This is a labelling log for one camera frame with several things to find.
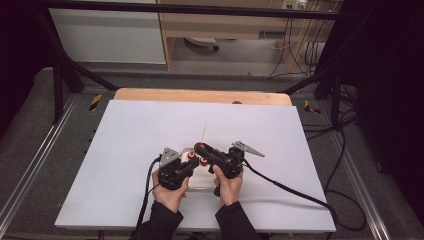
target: aluminum rail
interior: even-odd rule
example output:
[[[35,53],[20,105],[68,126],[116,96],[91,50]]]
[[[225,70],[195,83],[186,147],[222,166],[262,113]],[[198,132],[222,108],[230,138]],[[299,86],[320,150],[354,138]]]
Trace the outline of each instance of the aluminum rail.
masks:
[[[328,104],[318,101],[320,109],[323,111],[324,117],[328,124],[331,124],[330,120],[330,109]],[[340,132],[332,131],[333,138],[337,144],[339,150],[342,149],[343,138]],[[345,167],[346,174],[349,177],[350,183],[352,184],[353,190],[358,198],[358,202],[362,206],[365,215],[367,217],[368,225],[374,238],[377,240],[390,240],[389,232],[380,217],[377,207],[372,200],[371,194],[369,193],[364,180],[361,177],[358,169],[355,166],[355,162],[349,153],[348,148],[345,148],[343,155],[343,166]]]
[[[46,138],[44,139],[43,143],[41,144],[28,168],[26,169],[25,173],[23,174],[21,180],[15,187],[15,190],[10,195],[6,204],[0,211],[0,239],[2,239],[4,234],[6,233],[6,230],[12,222],[12,219],[15,216],[16,212],[18,211],[19,206],[24,200],[38,172],[43,166],[44,161],[49,155],[50,150],[52,149],[56,139],[58,138],[60,132],[65,126],[66,121],[71,115],[71,112],[74,108],[76,100],[78,99],[78,96],[78,94],[71,94],[64,107],[64,114],[59,119],[58,123],[51,127],[49,133],[47,134]]]

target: hand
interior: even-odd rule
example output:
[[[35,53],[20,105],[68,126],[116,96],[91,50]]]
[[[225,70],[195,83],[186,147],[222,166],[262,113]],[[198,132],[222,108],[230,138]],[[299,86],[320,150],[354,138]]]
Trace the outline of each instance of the hand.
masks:
[[[217,165],[213,166],[213,171],[216,175],[214,183],[217,187],[220,186],[221,206],[229,206],[237,202],[241,184],[243,183],[243,170],[237,177],[233,179],[228,179],[225,177],[221,168],[219,168]]]
[[[159,169],[152,173],[153,186],[159,184]],[[178,212],[180,207],[181,199],[186,196],[185,192],[188,189],[188,177],[186,177],[177,190],[168,190],[161,185],[158,185],[153,189],[153,197],[157,202],[162,203],[169,210],[174,213]]]

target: black pole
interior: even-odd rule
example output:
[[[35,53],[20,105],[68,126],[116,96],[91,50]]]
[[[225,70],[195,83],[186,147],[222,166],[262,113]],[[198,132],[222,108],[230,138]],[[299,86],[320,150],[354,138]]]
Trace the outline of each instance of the black pole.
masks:
[[[176,4],[148,4],[121,2],[93,2],[69,0],[38,0],[37,5],[44,8],[78,9],[118,12],[154,12],[181,14],[208,14],[251,17],[321,19],[321,20],[355,20],[358,16],[352,13],[316,12],[302,10],[284,10],[269,8],[242,8],[224,6],[199,6]]]
[[[86,77],[88,77],[91,80],[95,81],[96,83],[102,85],[103,87],[107,88],[108,90],[116,91],[116,90],[120,89],[120,87],[117,87],[117,86],[113,85],[112,83],[107,82],[103,78],[92,73],[90,70],[79,65],[77,62],[72,60],[68,55],[66,55],[66,57],[67,57],[69,63],[75,68],[75,70],[77,70],[77,72],[85,75]]]
[[[62,76],[59,64],[53,66],[53,86],[54,86],[54,120],[56,124],[63,114],[63,89],[62,89]]]
[[[55,60],[57,61],[57,64],[60,66],[60,74],[65,80],[66,84],[69,87],[69,90],[71,92],[81,92],[84,89],[84,86],[78,76],[78,74],[75,72],[74,69],[71,68],[69,65],[69,62],[65,58],[63,46],[60,43],[60,40],[58,39],[57,35],[55,34],[55,31],[52,29],[51,24],[47,21],[45,17],[45,9],[36,9],[38,11],[35,11],[34,14],[44,30],[44,32],[47,35],[47,38],[50,41],[50,44],[53,48],[53,51],[55,52]]]
[[[303,81],[301,81],[301,82],[299,82],[299,83],[297,83],[297,84],[295,84],[295,85],[287,88],[286,90],[279,91],[277,93],[284,93],[284,94],[287,94],[287,95],[290,95],[292,93],[295,93],[299,89],[302,89],[302,88],[308,86],[309,84],[311,84],[313,82],[319,82],[323,78],[323,76],[326,76],[326,74],[328,72],[329,71],[327,69],[321,69],[321,71],[315,73],[313,76],[310,76],[307,79],[305,79],[305,80],[303,80]]]
[[[332,96],[332,105],[331,105],[331,123],[333,124],[336,131],[340,130],[340,125],[342,124],[339,121],[339,107],[340,107],[340,82],[341,74],[337,73],[334,84],[333,84],[333,96]]]

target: white cabinet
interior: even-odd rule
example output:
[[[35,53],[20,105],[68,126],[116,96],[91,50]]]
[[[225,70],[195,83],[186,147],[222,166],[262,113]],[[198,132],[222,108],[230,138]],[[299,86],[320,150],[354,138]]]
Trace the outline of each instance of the white cabinet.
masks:
[[[50,13],[65,51],[75,61],[165,64],[157,13],[68,9],[50,9]]]

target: metal bar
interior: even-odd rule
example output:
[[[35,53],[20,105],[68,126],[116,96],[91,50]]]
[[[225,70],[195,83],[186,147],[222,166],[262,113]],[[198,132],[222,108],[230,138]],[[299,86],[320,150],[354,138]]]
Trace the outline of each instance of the metal bar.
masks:
[[[319,72],[315,73],[314,75],[308,77],[307,79],[297,83],[296,85],[291,86],[291,87],[287,88],[286,90],[278,91],[276,93],[285,93],[287,95],[291,95],[291,94],[299,91],[300,89],[308,86],[309,84],[319,81],[320,79],[323,78],[323,76],[326,76],[327,73],[329,73],[329,70],[321,69],[321,71],[319,71]]]
[[[18,208],[24,200],[26,194],[28,193],[35,177],[43,166],[43,163],[50,153],[50,150],[52,149],[57,137],[68,120],[78,96],[78,94],[72,94],[69,97],[68,101],[66,102],[65,111],[62,117],[58,123],[53,125],[50,129],[19,183],[15,187],[13,193],[10,195],[6,204],[2,208],[0,212],[0,239],[2,239],[3,235],[6,233],[7,228],[12,222],[12,219],[18,211]]]
[[[63,114],[63,89],[62,89],[62,73],[60,72],[60,64],[53,66],[53,83],[54,83],[54,120],[56,124]]]
[[[62,43],[58,39],[58,36],[56,35],[53,27],[47,20],[44,10],[41,9],[38,12],[34,11],[34,15],[36,16],[40,27],[44,30],[44,33],[46,34],[53,51],[56,53],[54,60],[57,61],[58,65],[60,66],[61,77],[66,82],[71,92],[81,92],[84,86],[75,70],[72,69],[67,62],[66,53],[65,50],[63,50]]]
[[[340,82],[341,82],[340,73],[336,75],[333,85],[333,97],[331,98],[331,123],[333,127],[339,131],[340,122],[339,122],[339,108],[340,108]]]
[[[68,57],[68,56],[66,56],[66,57],[68,59],[68,62],[74,67],[75,70],[77,70],[81,74],[84,74],[86,77],[90,78],[91,80],[95,81],[96,83],[102,85],[103,87],[107,88],[108,90],[116,91],[116,90],[120,89],[120,87],[117,87],[117,86],[107,82],[103,78],[92,73],[90,70],[85,69],[84,67],[82,67],[78,63],[74,62],[70,57]]]
[[[324,104],[322,101],[318,101],[318,104],[327,123],[331,124],[330,109],[328,108],[328,104]],[[341,133],[336,131],[332,131],[332,133],[337,147],[341,151],[343,141]],[[361,174],[356,168],[354,160],[350,155],[347,147],[345,148],[343,160],[346,173],[352,184],[353,190],[355,191],[356,197],[358,198],[358,201],[361,204],[365,215],[367,216],[368,225],[374,235],[374,238],[378,240],[389,240],[389,232],[387,231],[386,226],[384,225],[384,222],[378,213],[377,207],[375,206],[374,201],[372,200],[372,197],[368,192],[368,189],[365,186]]]
[[[300,18],[321,20],[356,20],[359,16],[351,13],[316,12],[301,10],[283,10],[268,8],[242,8],[224,6],[199,6],[176,4],[148,4],[148,3],[121,3],[121,2],[93,2],[69,0],[38,0],[38,6],[58,9],[78,9],[119,12],[156,12],[156,13],[183,13],[183,14],[210,14],[252,17]]]

